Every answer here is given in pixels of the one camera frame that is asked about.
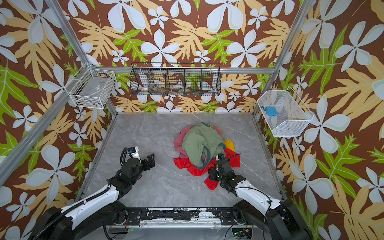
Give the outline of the red cloth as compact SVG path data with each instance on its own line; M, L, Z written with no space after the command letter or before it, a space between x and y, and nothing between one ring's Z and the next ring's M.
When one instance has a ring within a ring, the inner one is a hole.
M241 166L241 163L240 163L240 155L235 153L234 151L232 151L231 149L225 149L225 153L227 154L227 157L230 157L230 160L229 160L229 163L230 163L230 166L231 167L234 167L234 168L239 168ZM210 161L210 163L202 170L196 168L189 160L189 158L186 158L186 159L182 159L182 158L175 158L174 159L174 163L175 165L179 168L179 169L187 169L188 172L195 176L195 177L200 177L202 175L204 175L205 173L207 173L209 171L209 169L211 168L216 168L217 166L217 160L216 159L213 159ZM218 184L219 182L218 181L212 181L210 180L209 178L207 178L205 181L204 181L205 185L211 190L211 191L214 191L217 187L218 187Z

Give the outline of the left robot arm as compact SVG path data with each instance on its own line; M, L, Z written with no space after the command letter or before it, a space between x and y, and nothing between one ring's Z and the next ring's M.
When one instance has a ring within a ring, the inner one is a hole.
M119 200L130 192L144 171L155 166L153 154L130 158L99 191L69 206L50 208L29 236L30 240L79 240L98 228L125 223L126 206Z

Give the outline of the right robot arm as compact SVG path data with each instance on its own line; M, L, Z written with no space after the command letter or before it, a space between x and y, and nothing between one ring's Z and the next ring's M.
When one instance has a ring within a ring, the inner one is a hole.
M216 167L208 170L210 180L217 181L229 194L242 199L233 206L237 224L254 225L273 240L312 240L314 237L298 208L290 200L278 200L235 174L230 159L216 156Z

